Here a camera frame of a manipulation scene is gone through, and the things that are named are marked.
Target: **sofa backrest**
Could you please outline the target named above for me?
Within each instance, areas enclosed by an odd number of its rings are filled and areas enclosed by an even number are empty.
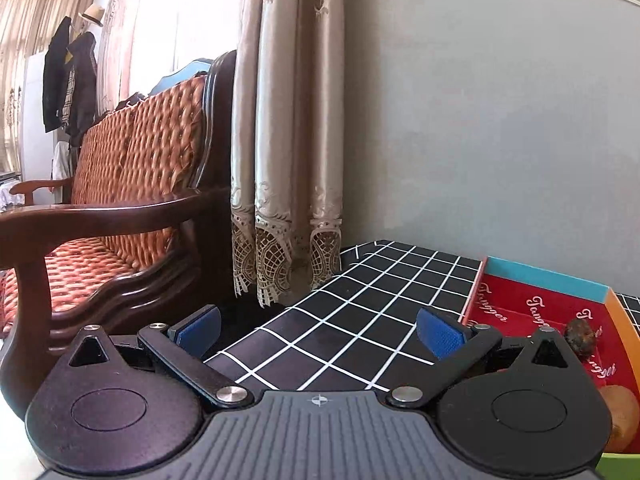
[[[205,76],[107,115],[84,136],[72,203],[137,203],[185,189],[202,156]],[[136,270],[167,252],[173,231],[104,238]]]

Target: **hat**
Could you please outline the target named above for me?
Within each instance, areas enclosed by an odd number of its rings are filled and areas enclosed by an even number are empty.
[[[96,4],[91,4],[85,12],[78,12],[78,16],[95,23],[99,27],[102,27],[102,18],[104,17],[104,7]]]

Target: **brown wood frame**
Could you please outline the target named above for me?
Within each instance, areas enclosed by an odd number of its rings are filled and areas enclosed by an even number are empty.
[[[25,206],[0,214],[0,269],[15,267],[20,302],[0,352],[0,390],[21,418],[83,326],[136,333],[151,322],[173,324],[206,303],[233,297],[230,131],[235,64],[233,51],[215,60],[207,75],[202,156],[189,189],[145,203]],[[12,191],[32,194],[52,184],[68,182],[23,182]],[[160,262],[110,280],[69,311],[51,312],[46,254],[77,238],[165,227],[175,227],[177,233]]]

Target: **black jacket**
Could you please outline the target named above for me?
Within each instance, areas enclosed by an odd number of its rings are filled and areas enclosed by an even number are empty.
[[[49,50],[44,57],[44,74],[42,77],[42,117],[44,129],[51,132],[62,126],[58,116],[58,103],[60,96],[66,92],[65,81],[65,56],[69,46],[69,29],[71,18],[66,16],[58,30],[51,38]]]
[[[71,137],[69,144],[75,148],[82,145],[82,137],[93,126],[95,121],[97,65],[94,48],[95,38],[90,32],[80,34],[68,46],[68,50],[73,57],[65,65],[65,81],[68,84],[69,73],[71,67],[73,67],[75,87],[71,97],[71,109],[66,132]]]

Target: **colorful open box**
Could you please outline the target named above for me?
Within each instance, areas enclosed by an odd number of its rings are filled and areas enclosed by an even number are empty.
[[[527,336],[545,325],[562,332],[574,317],[586,319],[598,337],[596,353],[584,363],[594,384],[619,384],[640,399],[640,336],[606,285],[489,257],[463,322]],[[598,470],[607,480],[640,480],[640,431],[625,454],[605,453]]]

